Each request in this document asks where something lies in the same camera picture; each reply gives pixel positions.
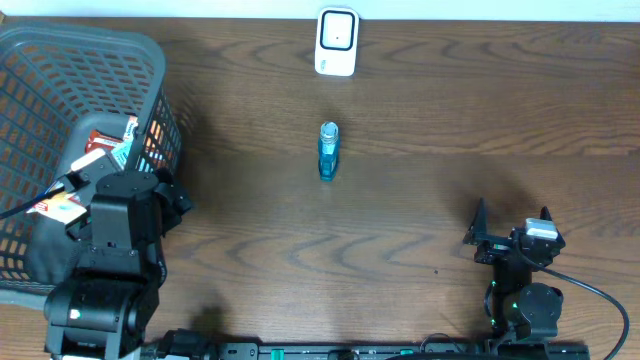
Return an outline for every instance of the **gray plastic basket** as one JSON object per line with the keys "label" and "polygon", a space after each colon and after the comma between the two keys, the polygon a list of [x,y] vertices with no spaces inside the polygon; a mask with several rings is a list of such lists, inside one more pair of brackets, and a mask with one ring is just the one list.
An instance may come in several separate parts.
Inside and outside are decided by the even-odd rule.
{"label": "gray plastic basket", "polygon": [[[180,133],[162,90],[166,61],[146,36],[49,23],[0,27],[0,212],[44,191],[75,125],[138,117],[126,168],[175,171]],[[26,264],[38,215],[0,221],[0,288],[47,290]]]}

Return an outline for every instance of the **blue bottle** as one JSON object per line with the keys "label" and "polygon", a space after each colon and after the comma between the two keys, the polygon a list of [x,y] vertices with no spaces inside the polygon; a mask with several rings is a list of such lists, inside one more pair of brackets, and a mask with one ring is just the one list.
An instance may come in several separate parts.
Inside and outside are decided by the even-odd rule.
{"label": "blue bottle", "polygon": [[320,179],[331,181],[336,176],[340,154],[340,135],[338,125],[326,122],[320,127],[318,139],[318,170]]}

